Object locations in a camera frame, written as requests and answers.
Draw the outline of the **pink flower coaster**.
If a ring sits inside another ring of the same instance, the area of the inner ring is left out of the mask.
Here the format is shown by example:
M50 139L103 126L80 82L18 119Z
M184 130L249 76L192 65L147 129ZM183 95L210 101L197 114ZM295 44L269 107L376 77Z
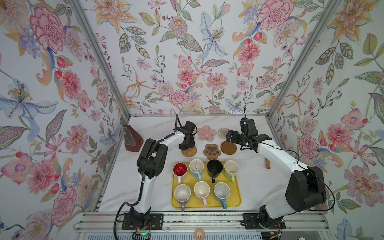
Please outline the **pink flower coaster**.
M200 141L212 142L217 135L217 131L212 129L210 126L205 125L202 128L198 128L197 135Z

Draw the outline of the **tan rattan round coaster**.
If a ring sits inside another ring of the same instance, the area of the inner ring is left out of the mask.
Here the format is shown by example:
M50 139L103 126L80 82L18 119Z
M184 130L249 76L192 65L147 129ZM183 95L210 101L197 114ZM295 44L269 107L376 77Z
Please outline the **tan rattan round coaster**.
M191 158L197 154L197 151L198 151L197 148L194 147L194 148L187 149L187 150L181 150L181 153L183 156L185 156L187 158Z

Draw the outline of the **dark brown round coaster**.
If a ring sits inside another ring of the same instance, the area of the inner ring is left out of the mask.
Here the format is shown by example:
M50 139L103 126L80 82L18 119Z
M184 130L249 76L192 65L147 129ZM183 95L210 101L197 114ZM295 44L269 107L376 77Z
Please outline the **dark brown round coaster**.
M222 142L221 143L221 151L226 155L233 155L237 151L237 146L231 142Z

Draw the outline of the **colourful zigzag woven coaster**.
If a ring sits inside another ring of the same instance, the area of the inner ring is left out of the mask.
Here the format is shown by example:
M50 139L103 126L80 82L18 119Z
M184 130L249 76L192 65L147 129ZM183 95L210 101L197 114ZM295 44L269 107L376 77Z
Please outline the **colourful zigzag woven coaster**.
M227 139L227 134L229 132L229 129L228 128L220 128L218 130L218 136L223 139L223 140L226 140Z

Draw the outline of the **brown paw print coaster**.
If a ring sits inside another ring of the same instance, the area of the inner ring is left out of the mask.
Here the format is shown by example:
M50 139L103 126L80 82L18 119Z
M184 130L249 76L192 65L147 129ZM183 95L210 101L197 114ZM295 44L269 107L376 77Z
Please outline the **brown paw print coaster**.
M203 154L207 157L208 160L217 160L222 152L218 145L206 144Z

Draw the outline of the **light green mug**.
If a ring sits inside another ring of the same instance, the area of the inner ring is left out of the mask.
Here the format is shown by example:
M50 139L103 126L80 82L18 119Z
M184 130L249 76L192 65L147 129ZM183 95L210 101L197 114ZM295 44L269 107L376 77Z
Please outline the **light green mug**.
M228 160L224 164L224 176L229 179L231 183L235 183L239 170L239 164L233 160Z

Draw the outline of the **red inside white mug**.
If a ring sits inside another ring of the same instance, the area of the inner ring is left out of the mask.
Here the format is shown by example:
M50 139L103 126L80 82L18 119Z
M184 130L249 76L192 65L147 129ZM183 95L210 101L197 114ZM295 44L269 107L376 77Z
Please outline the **red inside white mug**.
M188 177L188 166L185 163L176 163L173 166L173 175L177 184L180 185Z

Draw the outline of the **white mug blue handle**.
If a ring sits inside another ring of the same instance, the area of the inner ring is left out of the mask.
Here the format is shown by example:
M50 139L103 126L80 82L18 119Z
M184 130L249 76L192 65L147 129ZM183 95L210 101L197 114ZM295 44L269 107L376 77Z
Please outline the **white mug blue handle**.
M219 182L215 184L214 194L216 200L220 202L222 208L226 210L228 208L227 199L231 194L230 187L226 183Z

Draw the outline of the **white mug purple handle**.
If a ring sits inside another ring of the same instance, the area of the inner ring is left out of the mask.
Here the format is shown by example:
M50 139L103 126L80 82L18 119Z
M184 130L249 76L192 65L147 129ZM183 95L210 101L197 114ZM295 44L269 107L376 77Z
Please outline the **white mug purple handle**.
M192 192L188 185L180 184L174 190L175 199L181 204L181 211L184 212L186 205L191 198Z

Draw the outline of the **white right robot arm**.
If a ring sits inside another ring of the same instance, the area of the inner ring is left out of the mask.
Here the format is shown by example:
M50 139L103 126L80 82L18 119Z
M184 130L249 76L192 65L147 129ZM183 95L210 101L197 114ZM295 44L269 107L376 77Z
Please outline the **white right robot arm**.
M302 212L321 205L326 201L326 184L323 171L317 167L309 167L281 149L271 137L259 134L255 121L242 118L241 132L229 130L228 142L241 146L241 150L252 150L269 160L288 179L285 195L260 207L259 223L268 222L284 216Z

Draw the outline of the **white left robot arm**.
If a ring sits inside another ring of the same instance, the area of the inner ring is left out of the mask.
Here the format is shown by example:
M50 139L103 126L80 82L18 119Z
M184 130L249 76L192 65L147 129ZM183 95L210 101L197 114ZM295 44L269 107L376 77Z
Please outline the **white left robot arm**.
M184 126L175 126L172 133L159 140L146 140L137 161L141 184L138 200L130 205L134 213L145 215L150 212L155 180L165 167L168 151L174 147L183 151L194 148L196 131L196 125L187 121Z

